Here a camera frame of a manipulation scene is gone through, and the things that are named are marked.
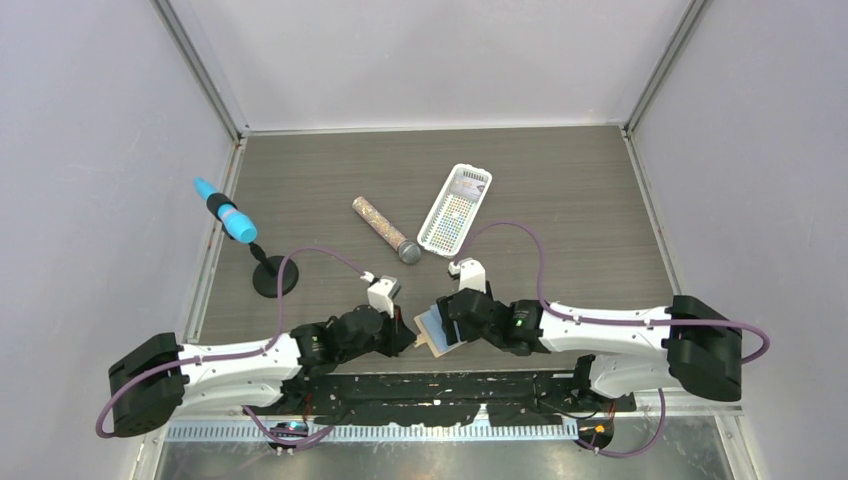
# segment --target white plastic basket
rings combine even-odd
[[[492,174],[483,169],[462,163],[454,166],[418,232],[421,248],[453,258],[491,184]]]

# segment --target white wall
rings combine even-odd
[[[184,323],[232,147],[147,1],[4,2],[0,92],[0,478],[128,478],[107,369]]]
[[[716,0],[636,133],[684,289],[774,341],[743,380],[769,479],[848,469],[846,23]]]
[[[621,123],[688,1],[175,3],[250,128],[299,130]]]

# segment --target gray wood grain tabletop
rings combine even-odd
[[[445,258],[424,252],[403,264],[351,208],[365,196],[415,239],[457,163],[492,173],[472,231],[496,220],[535,229],[547,249],[545,292],[572,306],[640,309],[667,304],[671,287],[624,142],[616,127],[324,133],[251,137],[234,196],[259,228],[269,255],[304,245],[335,249],[376,275],[400,280],[407,324],[455,291]],[[523,232],[495,227],[469,254],[486,267],[495,298],[534,298],[538,256]],[[367,285],[316,253],[296,258],[300,282],[285,297],[285,329],[367,303]],[[201,333],[204,344],[273,334],[276,300],[253,291],[255,262],[226,240]],[[574,354],[515,357],[478,341],[442,358],[424,346],[400,358],[369,354],[339,372],[433,372],[570,368]]]

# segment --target white ruler strip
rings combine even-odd
[[[265,422],[269,427],[277,422]],[[310,422],[310,432],[314,432]],[[400,427],[386,425],[363,427],[341,425],[324,442],[481,442],[524,440],[576,440],[577,422],[563,419],[562,425],[492,427],[486,419],[475,419],[465,426]],[[250,420],[174,420],[168,427],[166,442],[267,442],[268,438]]]

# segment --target purple cable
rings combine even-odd
[[[657,430],[654,432],[654,436],[651,437],[651,440],[648,443],[646,443],[645,446],[640,448],[639,450],[634,450],[632,452],[610,452],[610,451],[607,451],[607,450],[600,450],[599,449],[598,452],[597,452],[599,455],[603,455],[605,457],[610,457],[610,458],[635,457],[636,455],[641,455],[641,454],[647,452],[648,450],[651,449],[651,447],[654,446],[655,443],[657,443],[657,440],[659,440],[659,438],[660,438],[660,434],[662,434],[663,428],[665,428],[665,394],[662,393],[662,389],[658,390],[657,392],[660,394],[660,424],[657,425]],[[583,441],[579,438],[577,439],[577,443],[579,443],[581,446],[586,447],[590,450],[594,450],[595,449],[595,436],[596,435],[597,434],[592,435],[592,441],[589,442],[589,443],[586,443],[585,441]]]
[[[115,432],[107,432],[103,429],[103,424],[106,421],[106,416],[109,414],[109,412],[112,410],[112,407],[115,406],[115,404],[118,402],[118,400],[120,400],[121,397],[123,397],[128,391],[130,391],[130,389],[132,389],[133,387],[135,387],[139,383],[147,380],[148,378],[152,377],[153,375],[156,375],[156,374],[159,374],[159,373],[162,373],[162,372],[165,372],[167,370],[174,369],[174,368],[179,368],[183,365],[199,364],[199,363],[203,363],[203,362],[217,362],[217,361],[221,361],[221,360],[240,360],[242,358],[255,357],[257,355],[262,355],[263,353],[265,353],[266,350],[273,347],[274,344],[277,343],[277,340],[280,339],[280,336],[283,334],[283,317],[284,317],[284,312],[283,312],[283,271],[285,270],[286,265],[288,265],[288,262],[292,257],[294,257],[295,255],[297,255],[301,252],[307,251],[307,250],[311,250],[311,251],[315,251],[315,252],[321,252],[321,253],[325,253],[327,255],[330,255],[331,257],[334,257],[337,260],[341,260],[342,262],[344,262],[347,266],[349,266],[351,269],[353,269],[360,276],[365,274],[365,271],[359,265],[353,263],[353,261],[349,260],[348,258],[341,255],[340,253],[334,252],[333,250],[323,248],[323,247],[301,247],[301,248],[294,250],[290,254],[286,255],[286,257],[283,259],[283,262],[280,264],[280,267],[279,267],[279,270],[278,270],[278,273],[277,273],[277,305],[278,305],[277,331],[276,331],[276,333],[274,333],[274,336],[271,337],[270,340],[268,340],[268,343],[264,347],[258,348],[256,350],[251,350],[251,351],[248,351],[248,352],[242,352],[242,353],[228,353],[228,354],[222,354],[222,355],[209,355],[208,357],[195,356],[195,357],[186,358],[186,359],[183,359],[183,360],[175,360],[173,362],[168,362],[168,363],[159,365],[158,367],[151,368],[150,370],[146,370],[141,375],[134,377],[132,380],[130,380],[129,382],[124,384],[124,386],[119,388],[118,391],[115,392],[114,395],[112,395],[112,398],[110,398],[109,401],[106,402],[106,405],[103,407],[103,410],[100,411],[100,415],[97,416],[97,422],[94,425],[94,431],[95,431],[95,433],[97,433],[97,436],[100,437],[100,438],[113,438],[115,436]],[[315,443],[317,443],[318,440],[321,440],[322,438],[327,436],[330,433],[330,431],[332,431],[332,429],[333,429],[333,427],[330,426],[330,427],[322,429],[322,430],[320,430],[316,433],[313,433],[312,435],[309,435],[308,437],[306,437],[306,438],[304,438],[300,441],[287,441],[287,440],[283,440],[283,439],[278,438],[277,436],[271,434],[271,432],[268,431],[265,428],[264,425],[262,425],[262,423],[259,421],[259,419],[256,418],[256,415],[254,415],[253,412],[248,407],[245,406],[244,409],[245,409],[246,412],[248,412],[248,415],[253,419],[253,421],[256,423],[256,425],[260,428],[260,430],[262,430],[262,432],[266,436],[268,436],[275,443],[279,443],[281,445],[286,445],[286,446],[289,446],[289,447],[296,447],[298,445],[303,445],[302,448],[304,448],[304,449],[305,448],[311,448],[311,447],[315,446]]]
[[[546,312],[550,313],[551,315],[557,318],[562,318],[564,320],[574,320],[574,317],[572,315],[557,312],[556,310],[551,308],[548,301],[545,300],[545,294],[542,288],[542,283],[545,278],[545,264],[547,263],[547,259],[545,256],[545,248],[542,246],[542,242],[541,240],[539,240],[539,236],[529,227],[526,227],[518,222],[502,221],[490,223],[470,235],[468,239],[462,244],[462,247],[459,249],[459,252],[457,252],[454,258],[462,259],[462,254],[465,252],[468,246],[471,245],[471,242],[473,242],[474,239],[477,238],[478,235],[485,232],[489,228],[497,225],[510,225],[513,227],[517,227],[521,230],[524,230],[528,235],[530,235],[530,237],[536,243],[536,249],[539,251],[539,272],[536,275],[536,296],[539,297],[539,303],[542,304],[542,308],[545,309]],[[603,318],[580,317],[580,321],[586,323],[594,323],[596,325],[611,325],[616,327],[632,327],[637,325],[645,325],[644,322],[641,322],[639,320],[609,320]],[[742,358],[742,363],[749,363],[762,357],[771,346],[771,340],[769,339],[768,335],[766,335],[766,332],[764,332],[762,329],[753,325],[748,325],[747,323],[734,322],[730,320],[651,320],[650,326],[722,327],[738,328],[740,330],[751,332],[754,335],[760,337],[763,343],[762,345],[760,345],[760,348],[757,351],[748,355],[747,357]]]

